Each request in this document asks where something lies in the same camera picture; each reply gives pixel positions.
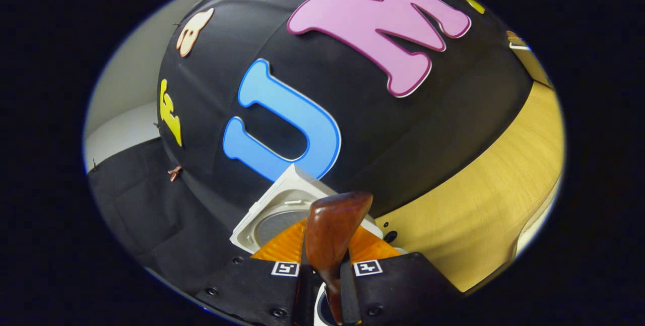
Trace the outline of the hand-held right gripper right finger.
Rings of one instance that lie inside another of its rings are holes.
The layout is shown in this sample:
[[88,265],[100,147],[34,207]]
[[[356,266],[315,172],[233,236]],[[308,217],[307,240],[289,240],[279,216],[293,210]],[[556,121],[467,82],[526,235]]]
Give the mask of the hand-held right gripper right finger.
[[462,294],[423,254],[402,253],[362,227],[341,265],[343,322],[423,325],[461,301]]

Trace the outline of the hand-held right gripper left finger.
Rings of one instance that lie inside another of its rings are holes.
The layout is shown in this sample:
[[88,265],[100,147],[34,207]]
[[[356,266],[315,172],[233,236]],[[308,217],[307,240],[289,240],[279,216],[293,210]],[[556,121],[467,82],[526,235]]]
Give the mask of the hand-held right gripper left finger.
[[308,325],[305,225],[306,220],[293,224],[251,255],[229,257],[196,299],[241,325]]

